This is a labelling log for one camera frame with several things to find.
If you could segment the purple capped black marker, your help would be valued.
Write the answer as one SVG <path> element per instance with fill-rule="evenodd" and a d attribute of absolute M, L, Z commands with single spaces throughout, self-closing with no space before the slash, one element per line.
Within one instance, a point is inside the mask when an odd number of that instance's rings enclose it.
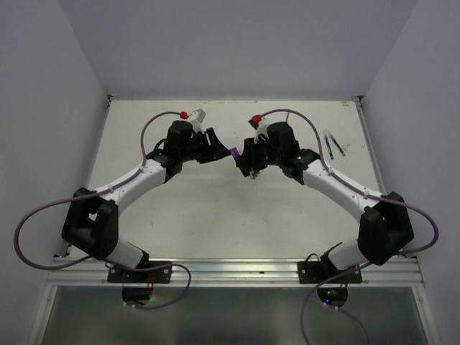
<path fill-rule="evenodd" d="M 238 160 L 241 157 L 240 151 L 236 148 L 233 147 L 230 149 L 231 156 L 235 159 Z"/>

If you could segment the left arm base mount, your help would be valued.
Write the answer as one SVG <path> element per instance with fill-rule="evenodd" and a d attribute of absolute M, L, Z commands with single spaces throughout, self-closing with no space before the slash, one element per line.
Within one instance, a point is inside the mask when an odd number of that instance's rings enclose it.
<path fill-rule="evenodd" d="M 172 267 L 166 266 L 158 270 L 153 267 L 168 264 L 167 261 L 148 261 L 141 263 L 139 269 L 146 271 L 135 272 L 132 270 L 112 267 L 109 269 L 107 282 L 111 284 L 122 284 L 121 296 L 125 303 L 133 303 L 136 306 L 146 305 L 153 302 L 154 287 L 157 284 L 169 284 L 172 274 Z"/>

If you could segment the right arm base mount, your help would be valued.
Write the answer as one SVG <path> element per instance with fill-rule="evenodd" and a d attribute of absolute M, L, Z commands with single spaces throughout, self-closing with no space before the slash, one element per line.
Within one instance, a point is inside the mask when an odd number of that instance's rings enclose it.
<path fill-rule="evenodd" d="M 328 278 L 341 274 L 343 270 L 338 270 L 331 263 L 328 254 L 335 249 L 338 244 L 331 247 L 321 256 L 316 253 L 310 254 L 306 259 L 297 262 L 297 274 L 300 284 L 318 284 Z M 349 284 L 360 284 L 363 282 L 360 271 L 353 272 L 340 279 L 335 279 L 331 283 L 336 283 L 338 287 L 320 287 L 316 293 L 320 300 L 333 307 L 344 306 L 349 297 Z"/>

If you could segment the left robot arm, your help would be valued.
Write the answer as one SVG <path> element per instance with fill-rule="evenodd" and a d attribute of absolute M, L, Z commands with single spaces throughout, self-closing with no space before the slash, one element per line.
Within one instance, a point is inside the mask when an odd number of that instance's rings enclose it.
<path fill-rule="evenodd" d="M 186 162 L 206 164 L 230 154 L 212 128 L 200 131 L 189 121 L 176 120 L 131 172 L 96 190 L 74 193 L 61 237 L 94 259 L 123 267 L 130 280 L 141 282 L 150 272 L 149 255 L 119 236 L 120 215 L 180 173 Z"/>

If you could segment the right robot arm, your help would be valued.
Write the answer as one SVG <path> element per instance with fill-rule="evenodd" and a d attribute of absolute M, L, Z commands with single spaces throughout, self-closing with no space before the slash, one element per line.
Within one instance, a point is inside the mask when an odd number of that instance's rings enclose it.
<path fill-rule="evenodd" d="M 358 221 L 356 239 L 340 242 L 320 256 L 320 273 L 326 281 L 336 282 L 346 270 L 365 262 L 381 266 L 414 238 L 399 194 L 375 201 L 364 186 L 342 174 L 333 176 L 332 168 L 323 164 L 317 152 L 300 147 L 285 122 L 259 124 L 256 136 L 245 139 L 241 152 L 233 148 L 231 155 L 243 176 L 277 166 L 285 176 L 322 193 Z"/>

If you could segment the teal gel pen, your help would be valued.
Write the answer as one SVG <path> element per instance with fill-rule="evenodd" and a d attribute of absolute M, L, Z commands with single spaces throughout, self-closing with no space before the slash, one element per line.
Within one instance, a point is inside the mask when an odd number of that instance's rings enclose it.
<path fill-rule="evenodd" d="M 342 155 L 342 157 L 345 157 L 346 156 L 346 153 L 344 151 L 344 149 L 342 148 L 342 146 L 339 144 L 339 142 L 337 141 L 337 139 L 335 138 L 334 135 L 332 135 L 332 133 L 328 132 L 328 137 L 331 139 L 331 141 L 334 143 L 334 145 L 336 146 L 337 150 L 340 152 L 340 154 Z"/>

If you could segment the dark blue gel pen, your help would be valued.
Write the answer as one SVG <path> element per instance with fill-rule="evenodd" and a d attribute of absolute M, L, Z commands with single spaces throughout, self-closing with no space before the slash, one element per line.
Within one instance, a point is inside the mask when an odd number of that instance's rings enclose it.
<path fill-rule="evenodd" d="M 330 160 L 334 160 L 334 154 L 332 152 L 332 149 L 331 149 L 331 143 L 329 141 L 329 138 L 328 138 L 328 133 L 326 130 L 323 130 L 323 138 L 324 138 L 324 142 L 326 144 L 326 149 L 327 149 L 327 153 L 328 153 L 328 157 Z"/>

